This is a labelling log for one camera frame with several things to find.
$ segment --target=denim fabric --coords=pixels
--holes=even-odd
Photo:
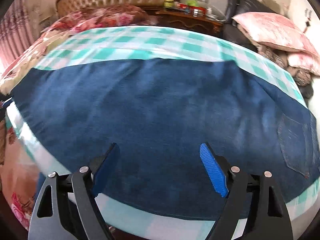
[[[31,69],[12,93],[38,140],[71,171],[116,142],[120,158],[104,193],[147,212],[219,217],[224,199],[199,157],[205,141],[248,173],[271,171],[286,202],[320,175],[314,116],[234,61]]]

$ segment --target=pink pillow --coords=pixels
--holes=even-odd
[[[299,67],[320,76],[320,63],[317,57],[304,52],[292,52],[288,54],[288,64],[291,67]]]
[[[318,57],[315,47],[302,31],[288,18],[275,13],[247,12],[233,19],[239,23],[254,41],[274,49],[304,51]]]

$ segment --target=wooden nightstand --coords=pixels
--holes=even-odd
[[[222,23],[210,20],[206,16],[195,17],[192,13],[184,13],[174,10],[160,10],[156,12],[159,17],[159,25],[218,36],[222,29]]]

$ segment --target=jeans back pocket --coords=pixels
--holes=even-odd
[[[309,177],[313,146],[308,143],[307,124],[299,123],[282,114],[278,126],[278,140],[285,164],[290,169]]]

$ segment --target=mattress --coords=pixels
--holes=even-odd
[[[35,68],[55,70],[98,61],[156,57],[212,62],[234,60],[243,70],[277,86],[306,107],[292,77],[273,62],[236,44],[172,28],[128,26],[88,30],[56,47]],[[60,175],[69,173],[36,139],[14,103],[7,108],[6,121],[9,126],[12,125],[20,142],[44,175],[50,171]],[[309,225],[306,221],[310,223],[315,216],[309,210],[319,209],[320,201],[316,201],[318,193],[319,179],[286,204],[295,239]],[[147,213],[103,194],[96,200],[108,224],[148,239],[202,240],[214,224],[214,221],[182,220]],[[234,238],[242,235],[245,223],[246,219],[239,220]]]

